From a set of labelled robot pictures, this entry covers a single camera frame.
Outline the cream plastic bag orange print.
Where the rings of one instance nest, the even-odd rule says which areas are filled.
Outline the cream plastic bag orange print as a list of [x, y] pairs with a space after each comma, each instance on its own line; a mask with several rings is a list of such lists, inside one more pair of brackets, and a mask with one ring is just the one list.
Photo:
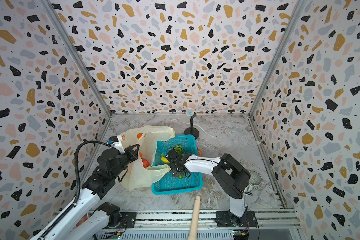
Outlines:
[[158, 142], [165, 142], [174, 138], [175, 130], [166, 126], [144, 126], [127, 130], [120, 134], [123, 147], [138, 144], [138, 159], [128, 165], [126, 176], [122, 185], [128, 191], [137, 188], [150, 187], [171, 171], [167, 165], [155, 164], [155, 156]]

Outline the red label tag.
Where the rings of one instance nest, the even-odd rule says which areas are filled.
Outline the red label tag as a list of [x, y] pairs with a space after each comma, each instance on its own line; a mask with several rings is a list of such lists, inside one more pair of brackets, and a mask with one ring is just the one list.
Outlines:
[[84, 222], [88, 220], [88, 214], [86, 213], [76, 224], [76, 227], [78, 228], [80, 225], [82, 225]]

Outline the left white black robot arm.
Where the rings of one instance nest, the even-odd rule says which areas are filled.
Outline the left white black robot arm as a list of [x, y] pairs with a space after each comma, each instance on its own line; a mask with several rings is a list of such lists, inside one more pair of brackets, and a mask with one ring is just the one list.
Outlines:
[[119, 224], [120, 209], [113, 204], [105, 203], [105, 207], [96, 210], [87, 223], [74, 229], [79, 220], [107, 195], [116, 181], [122, 181], [119, 175], [128, 165], [139, 159], [138, 144], [126, 148], [120, 142], [102, 145], [109, 148], [98, 157], [97, 170], [77, 188], [75, 198], [69, 205], [37, 233], [33, 240], [72, 240], [74, 237], [79, 240], [90, 239], [102, 228]]

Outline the yellow banana toy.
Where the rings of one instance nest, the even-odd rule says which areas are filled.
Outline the yellow banana toy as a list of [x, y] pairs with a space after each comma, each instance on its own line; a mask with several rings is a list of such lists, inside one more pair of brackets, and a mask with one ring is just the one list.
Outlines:
[[165, 164], [170, 164], [170, 162], [164, 157], [164, 155], [161, 155], [161, 161]]

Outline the black stand round mirror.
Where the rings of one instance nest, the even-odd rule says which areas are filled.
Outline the black stand round mirror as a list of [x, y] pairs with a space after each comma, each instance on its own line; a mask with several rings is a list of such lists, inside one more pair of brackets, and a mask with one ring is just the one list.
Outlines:
[[186, 115], [190, 117], [190, 127], [185, 129], [184, 135], [192, 135], [195, 139], [198, 139], [200, 133], [199, 130], [194, 127], [194, 118], [197, 117], [197, 114], [193, 109], [187, 109]]

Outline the red strawberry toy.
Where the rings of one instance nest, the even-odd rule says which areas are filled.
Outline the red strawberry toy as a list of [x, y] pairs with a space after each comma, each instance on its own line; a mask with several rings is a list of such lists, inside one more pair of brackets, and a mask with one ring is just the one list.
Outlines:
[[146, 159], [142, 159], [142, 163], [143, 163], [143, 167], [146, 169], [150, 166], [149, 161], [147, 161]]

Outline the grey ribbed cup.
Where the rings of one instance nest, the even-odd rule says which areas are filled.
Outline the grey ribbed cup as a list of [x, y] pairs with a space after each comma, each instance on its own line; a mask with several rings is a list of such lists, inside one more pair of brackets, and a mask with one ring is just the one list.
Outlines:
[[251, 177], [249, 179], [249, 185], [247, 191], [253, 192], [260, 189], [263, 183], [263, 179], [262, 176], [256, 171], [250, 171], [250, 175]]

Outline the teal plastic basket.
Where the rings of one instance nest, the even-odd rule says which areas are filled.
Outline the teal plastic basket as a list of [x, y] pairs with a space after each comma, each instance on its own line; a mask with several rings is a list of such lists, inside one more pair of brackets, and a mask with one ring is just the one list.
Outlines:
[[168, 153], [177, 153], [181, 157], [186, 155], [198, 155], [195, 137], [192, 135], [179, 135], [167, 141], [158, 141], [154, 159], [154, 167], [169, 167], [159, 181], [152, 184], [152, 192], [155, 195], [174, 195], [200, 190], [203, 187], [202, 174], [190, 173], [184, 166], [176, 163], [162, 161]]

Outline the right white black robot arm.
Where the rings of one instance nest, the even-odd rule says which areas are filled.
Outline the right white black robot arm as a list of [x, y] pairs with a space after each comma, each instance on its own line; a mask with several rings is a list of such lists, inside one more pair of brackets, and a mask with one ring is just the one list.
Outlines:
[[248, 210], [246, 203], [251, 174], [231, 155], [205, 158], [192, 154], [180, 155], [175, 150], [170, 150], [164, 158], [170, 163], [175, 178], [191, 173], [212, 176], [229, 196], [229, 210], [216, 212], [215, 222], [218, 227], [256, 226], [254, 213]]

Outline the wooden stick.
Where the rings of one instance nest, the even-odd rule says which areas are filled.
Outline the wooden stick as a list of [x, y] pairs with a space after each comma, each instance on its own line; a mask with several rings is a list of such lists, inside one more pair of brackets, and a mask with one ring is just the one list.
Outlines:
[[196, 196], [188, 240], [197, 240], [201, 197]]

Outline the pink yellow toy sticker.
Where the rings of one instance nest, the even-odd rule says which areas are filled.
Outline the pink yellow toy sticker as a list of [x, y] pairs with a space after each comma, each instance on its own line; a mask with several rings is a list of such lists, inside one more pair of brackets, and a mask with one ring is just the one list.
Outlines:
[[198, 150], [198, 156], [201, 157], [203, 155], [202, 150], [200, 148], [197, 148], [197, 150]]

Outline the aluminium rail base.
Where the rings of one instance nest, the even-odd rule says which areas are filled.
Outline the aluminium rail base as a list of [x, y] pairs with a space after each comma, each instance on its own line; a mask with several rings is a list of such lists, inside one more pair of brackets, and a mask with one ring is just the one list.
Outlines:
[[[191, 210], [122, 212], [123, 227], [104, 228], [97, 240], [186, 240], [191, 230]], [[302, 228], [292, 209], [253, 209], [239, 227], [228, 224], [225, 210], [201, 210], [198, 240], [303, 240]]]

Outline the green apple toy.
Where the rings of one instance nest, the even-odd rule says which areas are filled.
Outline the green apple toy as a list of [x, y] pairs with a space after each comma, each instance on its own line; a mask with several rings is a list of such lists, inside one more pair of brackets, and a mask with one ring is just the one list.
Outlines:
[[185, 150], [184, 150], [183, 146], [181, 146], [181, 145], [175, 145], [175, 146], [173, 147], [173, 149], [174, 149], [174, 150], [176, 151], [176, 153], [179, 154], [179, 155], [184, 155], [184, 154], [185, 154]]

